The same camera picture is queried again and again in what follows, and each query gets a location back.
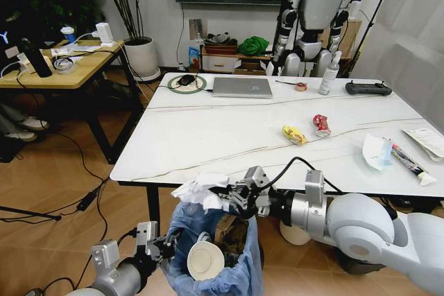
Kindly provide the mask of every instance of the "laptop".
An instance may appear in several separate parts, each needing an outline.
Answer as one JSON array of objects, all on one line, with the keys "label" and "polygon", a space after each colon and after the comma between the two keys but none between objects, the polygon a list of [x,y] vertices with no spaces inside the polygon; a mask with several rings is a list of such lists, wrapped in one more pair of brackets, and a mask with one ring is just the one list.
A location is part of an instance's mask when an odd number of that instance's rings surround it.
[{"label": "laptop", "polygon": [[267,79],[259,78],[214,78],[213,96],[272,98]]}]

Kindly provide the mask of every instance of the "crumpled tissue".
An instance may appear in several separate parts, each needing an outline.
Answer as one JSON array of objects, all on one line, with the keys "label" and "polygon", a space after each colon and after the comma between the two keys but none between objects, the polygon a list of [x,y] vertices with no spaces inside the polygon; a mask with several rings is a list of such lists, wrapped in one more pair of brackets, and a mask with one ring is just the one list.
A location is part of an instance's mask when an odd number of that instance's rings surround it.
[{"label": "crumpled tissue", "polygon": [[230,210],[230,201],[218,197],[209,189],[212,187],[226,187],[228,185],[228,176],[219,173],[201,173],[195,180],[190,180],[171,192],[175,198],[180,201],[190,202],[192,204],[201,204],[206,209]]},{"label": "crumpled tissue", "polygon": [[362,147],[362,155],[369,166],[382,171],[384,167],[391,165],[391,146],[392,142],[390,139],[378,138],[367,134]]}]

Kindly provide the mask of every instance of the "white charger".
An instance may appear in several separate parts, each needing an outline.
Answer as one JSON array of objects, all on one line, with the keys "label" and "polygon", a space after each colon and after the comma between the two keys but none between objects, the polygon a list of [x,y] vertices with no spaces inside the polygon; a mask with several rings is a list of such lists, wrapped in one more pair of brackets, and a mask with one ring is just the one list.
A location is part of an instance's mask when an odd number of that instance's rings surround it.
[{"label": "white charger", "polygon": [[115,41],[111,33],[110,25],[106,22],[96,24],[97,33],[99,34],[101,46],[113,46]]}]

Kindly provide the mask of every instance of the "trash can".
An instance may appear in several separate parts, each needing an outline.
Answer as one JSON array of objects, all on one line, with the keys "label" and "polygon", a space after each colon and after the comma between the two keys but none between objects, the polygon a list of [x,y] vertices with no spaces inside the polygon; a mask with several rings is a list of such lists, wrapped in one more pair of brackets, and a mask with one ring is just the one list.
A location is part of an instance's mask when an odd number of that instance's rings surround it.
[{"label": "trash can", "polygon": [[161,268],[170,286],[179,296],[191,295],[241,295],[258,296],[264,294],[261,256],[257,242],[256,217],[248,220],[248,229],[244,252],[237,264],[225,267],[213,279],[195,281],[187,269],[187,257],[201,232],[209,232],[214,239],[216,225],[226,214],[220,209],[205,211],[200,204],[181,202],[173,212],[169,233],[183,228],[178,240],[176,255],[170,261],[162,262]]}]

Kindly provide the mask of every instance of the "shoe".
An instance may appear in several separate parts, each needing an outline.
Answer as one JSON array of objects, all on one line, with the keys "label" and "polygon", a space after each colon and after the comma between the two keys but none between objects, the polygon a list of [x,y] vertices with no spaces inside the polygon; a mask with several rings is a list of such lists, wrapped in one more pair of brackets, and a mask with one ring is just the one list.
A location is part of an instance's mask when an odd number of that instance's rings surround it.
[{"label": "shoe", "polygon": [[31,142],[31,141],[34,141],[37,139],[37,135],[35,133],[28,132],[28,131],[19,131],[16,133],[5,134],[5,137],[11,138],[11,139],[18,139],[18,140],[22,140],[25,142]]},{"label": "shoe", "polygon": [[49,128],[49,123],[47,121],[41,121],[35,117],[28,117],[24,121],[19,121],[18,124],[31,131],[43,131]]}]

